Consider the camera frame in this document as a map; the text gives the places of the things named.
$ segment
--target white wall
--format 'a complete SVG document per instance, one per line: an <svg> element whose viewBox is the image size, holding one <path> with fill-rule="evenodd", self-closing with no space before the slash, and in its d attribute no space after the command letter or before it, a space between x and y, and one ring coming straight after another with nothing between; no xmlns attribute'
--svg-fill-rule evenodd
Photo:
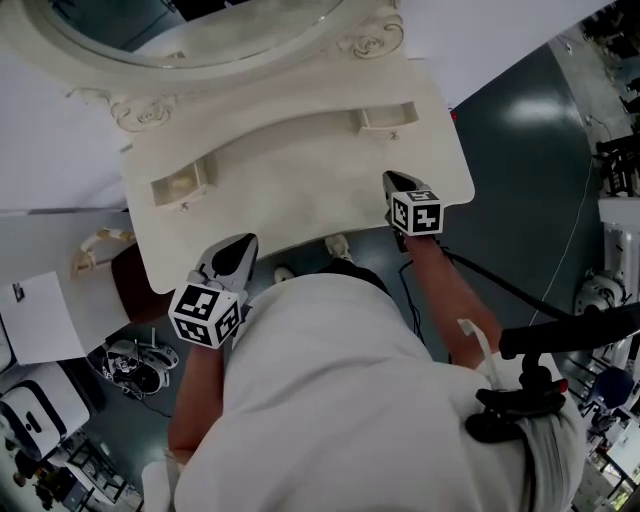
<svg viewBox="0 0 640 512"><path fill-rule="evenodd" d="M450 107L610 0L402 0L409 58Z"/></svg>
<svg viewBox="0 0 640 512"><path fill-rule="evenodd" d="M128 138L72 89L0 42L0 212L124 204Z"/></svg>

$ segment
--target black cable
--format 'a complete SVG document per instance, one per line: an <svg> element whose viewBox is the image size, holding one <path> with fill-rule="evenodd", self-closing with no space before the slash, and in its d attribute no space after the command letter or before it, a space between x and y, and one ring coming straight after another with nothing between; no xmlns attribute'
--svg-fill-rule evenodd
<svg viewBox="0 0 640 512"><path fill-rule="evenodd" d="M452 260L456 260L459 263L462 263L465 267L473 270L474 272L480 274L481 276L486 277L490 281L493 281L498 286L508 291L512 295L518 297L521 301L529 304L531 307L536 308L540 312L548 315L556 320L562 320L565 318L573 318L569 313L565 313L564 311L552 306L551 304L547 304L546 302L542 302L540 299L536 299L535 297L529 295L526 292L523 292L520 288L516 288L511 283L508 283L501 277L489 272L485 268L480 265L475 264L473 261L469 261L467 258L454 254L446 249L442 249L442 252Z"/></svg>
<svg viewBox="0 0 640 512"><path fill-rule="evenodd" d="M613 140L613 137L611 136L611 131L609 130L609 127L603 123L602 121L600 121L599 119L597 119L596 117L592 116L591 114L589 114L587 116L587 119L591 118L592 121L595 121L596 123L598 123L600 126L602 126L605 130L607 130L607 133L609 134L609 140Z"/></svg>
<svg viewBox="0 0 640 512"><path fill-rule="evenodd" d="M402 265L402 267L400 267L400 270L398 270L398 275L400 276L400 282L402 283L402 287L404 288L404 293L407 295L409 311L411 311L411 316L413 317L413 332L416 336L418 336L418 338L420 338L420 341L422 341L422 344L424 345L424 337L422 336L422 317L420 316L420 311L418 311L418 308L416 308L416 306L413 304L411 294L409 293L409 287L407 286L407 282L405 281L404 275L402 273L404 269L406 269L412 263L413 260Z"/></svg>
<svg viewBox="0 0 640 512"><path fill-rule="evenodd" d="M165 414L162 411L159 411L158 409L154 409L153 407L151 407L147 402L144 401L144 398L140 399L140 403L142 405L144 405L147 409L149 409L150 411L153 411L155 413L158 413L160 416L164 416L165 418L169 418L171 419L172 416L170 414Z"/></svg>

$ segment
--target white shirt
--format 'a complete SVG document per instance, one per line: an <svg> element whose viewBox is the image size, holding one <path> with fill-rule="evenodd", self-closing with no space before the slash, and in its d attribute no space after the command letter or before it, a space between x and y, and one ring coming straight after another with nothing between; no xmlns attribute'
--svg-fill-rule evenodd
<svg viewBox="0 0 640 512"><path fill-rule="evenodd" d="M310 275L253 306L223 415L178 481L178 512L529 509L523 443L480 444L465 430L489 387L482 368L433 362L383 292ZM519 387L519 360L495 357L503 384ZM583 439L567 402L575 491Z"/></svg>

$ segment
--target wire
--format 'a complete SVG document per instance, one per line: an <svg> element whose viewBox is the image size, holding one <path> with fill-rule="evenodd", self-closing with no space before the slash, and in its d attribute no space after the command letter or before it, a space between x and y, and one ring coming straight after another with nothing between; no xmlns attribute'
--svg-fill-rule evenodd
<svg viewBox="0 0 640 512"><path fill-rule="evenodd" d="M609 127L605 123L600 121L598 118L593 117L591 114L589 114L586 119L587 119L587 121L589 121L589 120L595 121L600 126L602 126L605 130L607 130L607 134L609 135L609 140L613 140L613 137L611 136L611 131L609 130Z"/></svg>
<svg viewBox="0 0 640 512"><path fill-rule="evenodd" d="M462 263L465 267L473 270L474 272L476 272L477 274L480 274L483 277L486 277L487 279L489 279L490 281L493 281L494 283L496 283L500 288L508 291L510 294L514 295L515 297L519 298L521 301L529 304L531 307L535 308L535 309L539 309L540 311L542 311L543 313L556 318L558 320L563 319L563 318L570 318L572 315L565 313L564 311L552 306L551 304L547 304L539 299L536 299L535 297L529 295L526 292L523 292L520 288L517 288L515 286L513 286L511 283L509 283L508 281L505 281L504 279L502 279L501 277L495 275L492 272L489 272L487 269L481 267L480 265L477 265L476 263L474 263L473 261L468 260L467 258L464 258L463 256L459 256L457 254L454 254L452 252L450 252L448 249L445 248L441 248L442 252L444 253L445 256L447 256L448 258L450 258L451 260L456 260L459 263Z"/></svg>
<svg viewBox="0 0 640 512"><path fill-rule="evenodd" d="M170 414L165 414L162 411L159 411L158 409L154 409L153 407L151 407L147 402L144 401L144 398L140 399L140 403L142 405L144 405L147 409L149 409L150 411L153 411L155 413L158 413L160 416L164 416L165 418L169 418L171 419L172 416Z"/></svg>
<svg viewBox="0 0 640 512"><path fill-rule="evenodd" d="M556 267L556 271L553 273L553 276L551 277L551 281L549 282L549 286L547 286L547 290L544 292L544 295L542 296L542 299L541 299L542 302L544 302L544 300L547 298L547 295L549 295L549 292L551 291L551 287L553 286L553 283L556 280L556 277L558 276L558 272L560 271L560 267L562 267L562 263L564 262L564 259L567 256L567 252L569 251L569 246L571 245L571 241L573 240L573 235L575 234L576 228L578 227L578 222L580 221L580 214L582 213L582 207L584 206L584 200L587 197L587 190L589 189L589 180L591 179L591 169L592 168L593 168L593 157L589 161L589 172L587 172L587 179L584 182L584 190L582 192L582 199L580 200L580 206L578 207L578 211L576 212L576 220L573 223L573 228L571 229L571 234L569 235L569 240L567 240L567 245L565 245L565 247L564 247L564 252L562 253L560 261L558 262L558 266ZM533 324L533 321L536 319L536 316L538 315L538 311L539 311L539 309L536 309L533 312L533 316L531 317L531 320L529 320L529 326L531 326Z"/></svg>
<svg viewBox="0 0 640 512"><path fill-rule="evenodd" d="M580 41L576 41L575 39L573 39L572 37L569 36L565 36L564 34L560 34L559 36L556 36L556 38L560 41L566 44L565 41L563 41L563 39L567 39L568 41L571 41L573 44L577 44L578 46L584 46L585 43L584 42L580 42Z"/></svg>
<svg viewBox="0 0 640 512"><path fill-rule="evenodd" d="M409 287L407 286L407 282L405 281L404 275L402 273L404 269L406 269L412 263L413 260L402 265L402 267L400 267L400 270L398 270L398 275L400 276L400 282L402 283L402 287L404 288L404 293L407 296L409 311L411 311L411 316L413 317L413 332L416 336L418 336L418 338L420 338L420 341L422 341L422 344L424 345L424 337L422 336L422 317L420 316L420 311L418 311L418 308L416 308L416 306L413 304L411 294L409 293Z"/></svg>

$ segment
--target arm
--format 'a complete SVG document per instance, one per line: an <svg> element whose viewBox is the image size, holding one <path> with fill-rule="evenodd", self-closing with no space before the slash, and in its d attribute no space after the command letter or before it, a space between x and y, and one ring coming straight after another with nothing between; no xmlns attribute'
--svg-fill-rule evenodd
<svg viewBox="0 0 640 512"><path fill-rule="evenodd" d="M475 336L465 336L458 319L468 318L498 351L502 329L431 237L406 237L413 268L453 364L476 369L484 359Z"/></svg>
<svg viewBox="0 0 640 512"><path fill-rule="evenodd" d="M191 347L169 425L169 450L186 464L222 415L222 350Z"/></svg>

